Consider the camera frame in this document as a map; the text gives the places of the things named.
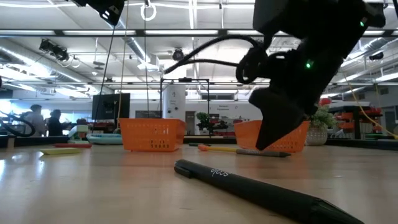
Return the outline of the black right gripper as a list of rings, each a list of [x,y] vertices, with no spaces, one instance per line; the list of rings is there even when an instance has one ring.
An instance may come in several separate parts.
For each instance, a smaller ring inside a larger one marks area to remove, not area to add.
[[[304,39],[296,79],[288,88],[258,88],[249,102],[261,111],[262,122],[256,141],[260,151],[298,128],[305,114],[314,114],[315,104],[341,65],[336,47]]]

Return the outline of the grey crayon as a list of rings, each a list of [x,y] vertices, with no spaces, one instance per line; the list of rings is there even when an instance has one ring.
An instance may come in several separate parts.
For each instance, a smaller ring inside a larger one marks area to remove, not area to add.
[[[250,155],[250,156],[264,156],[264,157],[289,157],[291,156],[288,152],[278,152],[278,151],[255,151],[247,149],[237,149],[237,154]]]

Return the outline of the orange slotted plastic basket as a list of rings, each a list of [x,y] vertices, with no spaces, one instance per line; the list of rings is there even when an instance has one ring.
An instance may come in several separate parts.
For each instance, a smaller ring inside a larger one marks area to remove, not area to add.
[[[256,142],[261,120],[245,121],[234,124],[237,145],[243,149],[257,150]],[[271,144],[265,151],[301,152],[303,151],[309,122],[304,121],[297,129]]]
[[[121,118],[119,122],[127,151],[174,152],[183,144],[186,124],[180,119]]]

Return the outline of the yellow pencil with orange eraser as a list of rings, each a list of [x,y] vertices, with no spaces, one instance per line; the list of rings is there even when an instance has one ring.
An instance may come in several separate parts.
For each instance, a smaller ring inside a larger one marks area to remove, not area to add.
[[[200,144],[197,148],[201,151],[219,151],[219,152],[233,152],[235,153],[237,149],[230,147],[216,147],[216,146],[207,146],[204,144]]]

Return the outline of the black pen with white logo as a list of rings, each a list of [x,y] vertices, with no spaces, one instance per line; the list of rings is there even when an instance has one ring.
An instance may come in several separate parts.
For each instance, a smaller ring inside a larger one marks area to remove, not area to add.
[[[301,224],[364,224],[332,203],[311,195],[180,159],[176,173],[227,191]]]

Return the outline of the yellow eraser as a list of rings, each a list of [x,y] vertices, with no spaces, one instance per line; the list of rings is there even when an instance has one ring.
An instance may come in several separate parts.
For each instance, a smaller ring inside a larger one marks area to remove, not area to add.
[[[54,155],[63,155],[63,154],[79,154],[81,150],[78,148],[66,147],[66,148],[41,149],[40,152],[47,156],[54,156]]]

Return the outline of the black rack with red bins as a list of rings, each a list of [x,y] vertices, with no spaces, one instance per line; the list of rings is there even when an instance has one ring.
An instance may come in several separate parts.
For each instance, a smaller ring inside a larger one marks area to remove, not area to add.
[[[365,140],[368,134],[381,134],[379,125],[382,117],[382,110],[373,106],[339,106],[329,109],[337,120],[337,127],[342,131],[341,138]]]

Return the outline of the green plant in white pot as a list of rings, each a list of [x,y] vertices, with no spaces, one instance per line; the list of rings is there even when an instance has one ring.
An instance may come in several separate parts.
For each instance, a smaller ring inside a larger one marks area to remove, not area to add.
[[[328,139],[328,128],[336,126],[336,119],[329,112],[329,106],[319,106],[315,114],[309,118],[306,146],[322,146]]]

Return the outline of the small dark green plant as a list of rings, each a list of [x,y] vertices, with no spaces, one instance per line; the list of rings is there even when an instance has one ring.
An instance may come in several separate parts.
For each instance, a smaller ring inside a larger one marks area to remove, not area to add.
[[[199,120],[197,127],[200,131],[208,131],[209,135],[215,135],[217,130],[228,129],[225,121],[220,119],[212,119],[208,113],[199,112],[196,114]]]

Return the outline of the white cylindrical column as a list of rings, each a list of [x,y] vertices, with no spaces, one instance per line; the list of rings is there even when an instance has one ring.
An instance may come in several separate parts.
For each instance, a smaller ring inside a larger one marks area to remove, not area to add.
[[[170,84],[165,87],[162,92],[162,117],[185,121],[185,85]]]

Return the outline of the teal calculator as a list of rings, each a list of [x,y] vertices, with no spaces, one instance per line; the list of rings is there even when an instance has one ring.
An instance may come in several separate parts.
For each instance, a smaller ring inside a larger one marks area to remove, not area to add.
[[[100,145],[122,145],[122,136],[120,134],[88,134],[87,140],[92,144]]]

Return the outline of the small pale green gadget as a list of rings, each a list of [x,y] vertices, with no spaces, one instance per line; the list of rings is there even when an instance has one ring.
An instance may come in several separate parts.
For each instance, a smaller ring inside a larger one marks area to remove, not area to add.
[[[70,132],[68,133],[68,143],[70,144],[88,144],[89,142],[86,139],[86,135],[88,134],[89,127],[87,124],[78,124],[74,126]]]

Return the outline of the person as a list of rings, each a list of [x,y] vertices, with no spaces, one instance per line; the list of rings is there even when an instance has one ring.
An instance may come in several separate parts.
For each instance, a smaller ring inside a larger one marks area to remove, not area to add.
[[[42,107],[40,105],[32,105],[30,107],[31,112],[28,112],[25,120],[33,125],[35,132],[32,137],[42,137],[46,133],[46,125],[44,117],[42,116]]]
[[[63,131],[70,129],[71,123],[60,122],[61,115],[62,112],[60,110],[53,110],[50,113],[50,118],[47,120],[49,136],[63,136]]]

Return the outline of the dark wall board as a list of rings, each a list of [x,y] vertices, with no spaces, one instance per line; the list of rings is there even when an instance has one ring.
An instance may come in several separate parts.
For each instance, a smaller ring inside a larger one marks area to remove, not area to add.
[[[160,118],[160,111],[135,111],[135,118]]]

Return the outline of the black aluminium table frame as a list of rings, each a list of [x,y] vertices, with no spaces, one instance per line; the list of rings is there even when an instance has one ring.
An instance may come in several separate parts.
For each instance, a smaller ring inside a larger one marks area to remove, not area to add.
[[[67,143],[69,140],[66,136],[58,137],[41,137],[41,138],[21,138],[16,137],[14,140],[15,147],[22,146],[44,146],[56,143]],[[205,143],[205,144],[237,144],[235,139],[231,138],[185,138],[184,144],[188,143]],[[357,139],[327,139],[325,145],[341,146],[341,147],[357,147],[365,149],[378,149],[386,151],[398,151],[398,140],[382,139],[382,140],[357,140]]]

